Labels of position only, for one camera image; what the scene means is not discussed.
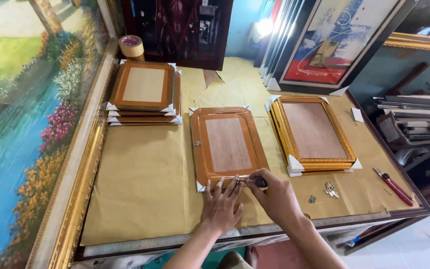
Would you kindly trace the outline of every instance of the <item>red painting area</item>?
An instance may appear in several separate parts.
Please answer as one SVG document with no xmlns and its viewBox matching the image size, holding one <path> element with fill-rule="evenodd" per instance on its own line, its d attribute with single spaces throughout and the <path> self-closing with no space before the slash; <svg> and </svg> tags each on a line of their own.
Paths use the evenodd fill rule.
<svg viewBox="0 0 430 269">
<path fill-rule="evenodd" d="M 286 72 L 285 79 L 337 84 L 350 63 L 351 60 L 330 58 L 323 67 L 316 67 L 309 65 L 309 61 L 293 60 Z"/>
</svg>

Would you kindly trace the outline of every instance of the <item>roll of tape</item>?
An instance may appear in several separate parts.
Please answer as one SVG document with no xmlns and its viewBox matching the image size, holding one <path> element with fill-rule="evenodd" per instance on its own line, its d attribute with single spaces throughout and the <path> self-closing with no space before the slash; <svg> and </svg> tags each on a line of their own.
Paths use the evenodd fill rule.
<svg viewBox="0 0 430 269">
<path fill-rule="evenodd" d="M 119 39 L 122 54 L 126 57 L 139 57 L 144 55 L 142 39 L 136 35 L 124 35 Z"/>
</svg>

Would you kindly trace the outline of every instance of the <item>pink flowers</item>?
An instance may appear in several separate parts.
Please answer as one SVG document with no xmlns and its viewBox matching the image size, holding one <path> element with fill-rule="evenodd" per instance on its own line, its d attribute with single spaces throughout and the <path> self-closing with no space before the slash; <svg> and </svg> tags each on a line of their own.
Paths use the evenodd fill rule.
<svg viewBox="0 0 430 269">
<path fill-rule="evenodd" d="M 78 106 L 77 101 L 62 101 L 56 111 L 47 116 L 49 126 L 41 132 L 43 143 L 39 152 L 49 152 L 70 141 L 77 124 Z"/>
</svg>

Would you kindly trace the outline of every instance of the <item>bare foot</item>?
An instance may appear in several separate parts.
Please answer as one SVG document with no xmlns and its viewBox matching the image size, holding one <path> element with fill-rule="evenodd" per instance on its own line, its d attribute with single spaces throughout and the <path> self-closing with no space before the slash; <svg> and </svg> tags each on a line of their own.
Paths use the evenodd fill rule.
<svg viewBox="0 0 430 269">
<path fill-rule="evenodd" d="M 245 261 L 254 269 L 257 269 L 258 256 L 257 248 L 250 246 L 245 248 Z"/>
</svg>

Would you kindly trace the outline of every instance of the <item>finger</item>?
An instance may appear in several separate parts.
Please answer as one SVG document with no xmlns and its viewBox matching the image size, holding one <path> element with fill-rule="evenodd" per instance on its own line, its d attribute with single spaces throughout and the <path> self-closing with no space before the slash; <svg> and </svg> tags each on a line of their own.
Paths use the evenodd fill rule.
<svg viewBox="0 0 430 269">
<path fill-rule="evenodd" d="M 252 180 L 254 180 L 256 178 L 263 178 L 264 180 L 267 181 L 268 186 L 270 186 L 270 184 L 279 182 L 279 179 L 276 178 L 272 173 L 270 173 L 270 171 L 268 171 L 266 168 L 261 168 L 261 169 L 254 171 L 249 176 L 249 178 L 251 178 Z"/>
<path fill-rule="evenodd" d="M 240 203 L 238 207 L 236 208 L 236 211 L 233 213 L 233 216 L 235 217 L 236 223 L 240 220 L 240 218 L 243 215 L 243 203 Z"/>
<path fill-rule="evenodd" d="M 220 195 L 222 194 L 223 181 L 225 181 L 224 177 L 218 180 L 218 183 L 215 185 L 214 197 L 220 197 Z"/>
<path fill-rule="evenodd" d="M 238 182 L 235 186 L 235 189 L 233 190 L 232 195 L 230 196 L 230 199 L 235 203 L 236 199 L 238 199 L 238 196 L 240 195 L 243 187 L 243 182 Z"/>
<path fill-rule="evenodd" d="M 209 200 L 212 198 L 212 193 L 210 193 L 210 180 L 207 180 L 207 184 L 205 185 L 204 191 L 204 199 Z"/>
<path fill-rule="evenodd" d="M 233 189 L 236 186 L 236 181 L 238 180 L 238 175 L 235 175 L 232 179 L 232 182 L 230 182 L 230 184 L 228 185 L 228 187 L 226 187 L 226 190 L 223 194 L 223 196 L 226 197 L 230 197 L 230 195 L 232 195 Z"/>
<path fill-rule="evenodd" d="M 247 182 L 247 186 L 250 188 L 250 191 L 253 193 L 255 198 L 260 202 L 260 205 L 263 206 L 265 204 L 266 194 L 251 182 Z"/>
</svg>

